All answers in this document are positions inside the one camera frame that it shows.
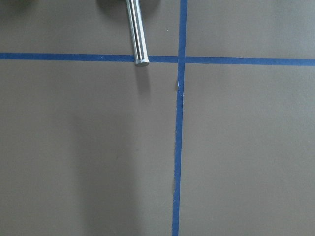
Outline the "steel ice scoop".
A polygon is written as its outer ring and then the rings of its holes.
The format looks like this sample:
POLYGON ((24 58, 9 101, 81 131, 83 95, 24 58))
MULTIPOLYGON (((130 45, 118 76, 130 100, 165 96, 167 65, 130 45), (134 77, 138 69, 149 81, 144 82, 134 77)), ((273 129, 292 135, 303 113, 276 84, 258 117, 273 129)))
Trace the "steel ice scoop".
POLYGON ((143 20, 160 5, 159 0, 97 0, 97 6, 105 16, 119 20, 126 15, 137 67, 150 64, 143 20))

